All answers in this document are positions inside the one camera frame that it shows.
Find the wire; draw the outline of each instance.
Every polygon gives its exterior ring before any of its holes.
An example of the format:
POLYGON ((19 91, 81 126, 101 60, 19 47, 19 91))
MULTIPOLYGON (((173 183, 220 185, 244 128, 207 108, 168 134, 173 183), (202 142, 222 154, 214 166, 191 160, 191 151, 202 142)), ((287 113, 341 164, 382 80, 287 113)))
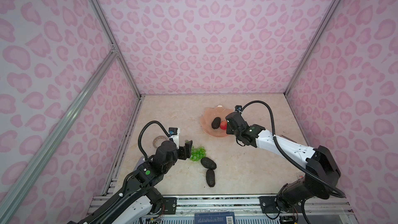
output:
POLYGON ((302 172, 306 173, 306 175, 308 175, 309 177, 311 177, 312 179, 314 179, 315 181, 317 181, 317 182, 323 184, 324 186, 330 188, 332 191, 335 191, 336 193, 331 192, 331 195, 332 195, 332 196, 339 197, 339 198, 345 198, 346 195, 345 195, 345 193, 344 193, 343 191, 341 191, 340 189, 334 187, 333 185, 331 185, 331 184, 329 184, 329 183, 323 181, 321 178, 319 178, 318 176, 314 175, 313 173, 311 173, 311 172, 310 172, 309 170, 307 170, 306 168, 304 168, 304 167, 302 167, 301 165, 299 165, 296 161, 294 161, 291 157, 289 157, 289 156, 283 151, 283 149, 280 147, 280 145, 279 145, 279 143, 278 143, 278 140, 276 139, 276 134, 275 134, 275 123, 274 123, 274 119, 273 119, 273 114, 272 114, 271 108, 269 107, 269 105, 268 105, 267 103, 265 103, 265 102, 263 102, 263 101, 252 101, 252 102, 249 102, 249 103, 247 103, 247 104, 242 108, 242 112, 243 112, 243 110, 244 110, 246 107, 248 107, 249 105, 251 105, 251 104, 253 104, 253 103, 261 103, 261 104, 265 105, 265 106, 268 108, 269 116, 270 116, 270 118, 271 118, 271 128, 272 128, 273 140, 274 140, 274 143, 275 143, 276 148, 277 148, 278 151, 282 154, 282 156, 283 156, 284 158, 286 158, 287 161, 291 162, 294 166, 296 166, 299 170, 301 170, 302 172))
MULTIPOLYGON (((267 209, 267 207, 272 207, 272 205, 267 205, 267 206, 264 207, 264 209, 267 209)), ((267 215, 267 213, 265 213, 265 214, 266 214, 266 216, 267 216, 269 219, 275 220, 275 219, 278 218, 279 215, 281 214, 281 210, 279 210, 279 212, 278 212, 278 214, 276 215, 276 217, 273 217, 273 218, 269 217, 269 216, 267 215)))
POLYGON ((293 217, 295 215, 295 211, 296 211, 296 221, 298 221, 299 220, 299 212, 297 211, 296 207, 293 206, 292 207, 293 217))
POLYGON ((305 199, 301 201, 301 212, 302 212, 302 216, 304 217, 305 221, 306 221, 308 224, 311 224, 310 220, 309 220, 308 217, 307 217, 307 214, 305 213, 304 204, 305 204, 305 199))
POLYGON ((152 124, 157 124, 158 126, 160 126, 160 128, 162 128, 163 132, 166 134, 166 136, 169 138, 169 140, 173 141, 171 137, 171 135, 166 131, 166 129, 163 127, 163 125, 159 122, 159 121, 150 121, 148 122, 141 130, 140 135, 138 136, 138 148, 140 149, 141 153, 144 155, 145 161, 148 159, 148 155, 147 153, 144 151, 144 149, 141 146, 141 139, 142 136, 145 132, 145 130, 152 124))
POLYGON ((148 157, 147 160, 145 160, 145 161, 148 162, 149 160, 151 160, 154 157, 155 157, 155 155, 152 155, 152 156, 148 157))
POLYGON ((159 218, 162 214, 163 214, 163 212, 164 212, 164 209, 165 209, 165 206, 164 205, 162 205, 162 211, 160 212, 160 214, 156 217, 156 219, 157 218, 159 218))
POLYGON ((240 145, 240 146, 246 146, 245 144, 243 144, 243 145, 241 145, 240 143, 238 143, 238 139, 236 138, 236 143, 238 144, 238 145, 240 145))

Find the metal rail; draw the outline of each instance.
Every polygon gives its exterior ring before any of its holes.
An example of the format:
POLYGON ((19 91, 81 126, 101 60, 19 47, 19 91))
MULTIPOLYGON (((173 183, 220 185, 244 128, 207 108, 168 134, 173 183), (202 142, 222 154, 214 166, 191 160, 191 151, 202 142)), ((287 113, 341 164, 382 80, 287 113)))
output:
MULTIPOLYGON (((101 24, 102 29, 104 34, 106 35, 109 43, 112 45, 113 48, 116 49, 116 52, 119 52, 119 46, 117 45, 116 39, 111 31, 111 28, 109 27, 109 24, 106 20, 105 14, 103 13, 100 3, 98 0, 88 0, 92 9, 94 10, 94 13, 96 14, 99 24, 101 24)), ((133 88, 134 93, 136 97, 139 99, 141 97, 140 92, 138 91, 137 85, 134 82, 133 76, 130 72, 130 69, 127 66, 126 60, 124 59, 123 55, 120 54, 120 57, 118 57, 118 60, 122 66, 123 72, 127 77, 127 81, 129 82, 130 86, 133 88)))
POLYGON ((131 117, 129 119, 129 122, 127 124, 127 128, 124 133, 123 139, 120 142, 119 148, 115 155, 115 158, 113 159, 112 167, 111 167, 111 170, 106 178, 104 188, 101 191, 101 195, 106 195, 108 193, 109 188, 111 187, 112 180, 116 179, 117 176, 119 175, 119 169, 122 164, 122 160, 124 158, 124 154, 128 147, 129 141, 131 139, 132 131, 133 131, 135 123, 137 121, 138 112, 140 111, 141 105, 142 105, 142 99, 137 100, 135 107, 132 111, 131 117))
MULTIPOLYGON (((276 195, 165 195, 164 197, 177 198, 176 214, 166 215, 166 218, 193 217, 198 212, 220 211, 234 212, 236 217, 265 218, 258 198, 261 196, 276 195)), ((93 197, 87 214, 92 214, 110 197, 93 197)), ((305 210, 307 215, 334 215, 344 219, 343 223, 356 223, 354 213, 346 198, 330 197, 328 200, 310 198, 306 201, 305 210)), ((280 215, 289 216, 291 213, 281 213, 280 215)))
POLYGON ((315 32, 314 37, 312 38, 310 44, 308 45, 308 48, 304 52, 304 55, 298 64, 295 72, 293 73, 292 79, 290 80, 289 84, 286 87, 285 95, 288 96, 289 93, 291 93, 293 87, 295 86, 301 72, 304 69, 305 64, 309 61, 311 58, 312 52, 314 51, 314 48, 318 44, 319 40, 321 39, 323 33, 326 30, 326 27, 328 24, 331 22, 334 14, 337 11, 337 8, 340 6, 340 4, 343 2, 343 0, 332 0, 326 13, 325 16, 323 17, 321 23, 319 24, 318 29, 315 32))
POLYGON ((6 224, 11 220, 116 57, 117 53, 114 51, 107 55, 18 180, 10 188, 0 205, 0 224, 6 224))

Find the pink glass plate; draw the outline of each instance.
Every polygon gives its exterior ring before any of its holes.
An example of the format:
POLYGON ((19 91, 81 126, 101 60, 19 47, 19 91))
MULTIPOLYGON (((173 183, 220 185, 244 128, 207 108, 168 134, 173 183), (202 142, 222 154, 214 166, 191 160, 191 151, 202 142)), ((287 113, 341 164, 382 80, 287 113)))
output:
POLYGON ((217 106, 216 108, 207 107, 205 109, 205 114, 200 118, 200 123, 202 124, 203 132, 207 133, 216 138, 224 138, 228 136, 226 130, 221 128, 213 129, 211 123, 216 117, 220 117, 221 121, 225 120, 225 117, 232 113, 234 110, 227 109, 223 106, 217 106))

